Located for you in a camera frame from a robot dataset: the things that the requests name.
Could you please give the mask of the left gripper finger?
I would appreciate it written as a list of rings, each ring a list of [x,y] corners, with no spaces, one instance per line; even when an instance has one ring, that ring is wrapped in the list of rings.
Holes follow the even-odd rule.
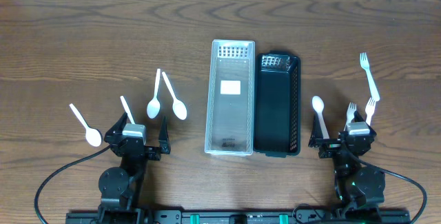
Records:
[[[159,132],[158,142],[161,147],[169,147],[170,146],[170,140],[169,140],[168,131],[167,131],[167,117],[166,116],[163,117],[163,120],[161,123],[161,130]]]
[[[121,118],[105,133],[105,136],[122,135],[123,129],[127,124],[127,113],[123,113]]]

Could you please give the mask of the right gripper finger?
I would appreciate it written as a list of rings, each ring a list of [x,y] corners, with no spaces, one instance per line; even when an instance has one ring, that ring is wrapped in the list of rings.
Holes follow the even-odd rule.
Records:
[[[358,111],[356,111],[354,114],[354,122],[362,122],[362,121],[366,122],[365,119],[362,117],[362,115]]]
[[[318,115],[314,114],[313,127],[309,138],[309,147],[319,147],[322,144],[322,130]]]

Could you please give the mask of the white plastic fork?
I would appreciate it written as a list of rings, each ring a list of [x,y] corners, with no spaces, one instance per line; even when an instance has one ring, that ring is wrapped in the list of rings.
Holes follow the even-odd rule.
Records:
[[[371,73],[371,70],[370,70],[368,56],[367,56],[366,52],[360,53],[360,66],[366,72],[367,80],[368,80],[368,85],[369,85],[369,90],[370,90],[370,93],[371,93],[371,98],[374,101],[379,101],[380,100],[380,94],[379,94],[379,91],[378,91],[378,89],[376,87],[375,81],[373,79],[373,76],[372,76],[372,73]]]
[[[365,121],[367,125],[371,125],[371,119],[374,115],[375,108],[376,108],[376,101],[370,98],[365,107],[365,113],[366,113]]]
[[[347,119],[344,130],[346,130],[347,125],[353,121],[356,110],[357,110],[357,105],[355,103],[350,102],[347,108],[347,113],[346,113]]]

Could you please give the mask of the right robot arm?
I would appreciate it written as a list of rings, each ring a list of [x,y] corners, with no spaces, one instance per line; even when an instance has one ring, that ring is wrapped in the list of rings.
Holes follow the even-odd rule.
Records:
[[[371,149],[376,132],[358,113],[354,117],[355,121],[349,124],[347,131],[330,139],[325,137],[315,114],[308,146],[317,147],[321,159],[333,161],[334,187],[342,204],[336,210],[336,216],[380,223],[382,217],[378,205],[384,202],[385,175],[357,161]]]

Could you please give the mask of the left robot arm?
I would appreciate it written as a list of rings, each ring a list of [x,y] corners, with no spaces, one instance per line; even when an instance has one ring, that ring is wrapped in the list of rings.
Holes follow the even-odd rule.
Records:
[[[152,213],[138,206],[148,161],[159,161],[171,152],[167,119],[163,118],[159,146],[146,146],[146,127],[121,118],[105,133],[104,141],[121,158],[118,167],[104,171],[99,178],[101,203],[93,223],[151,223]]]

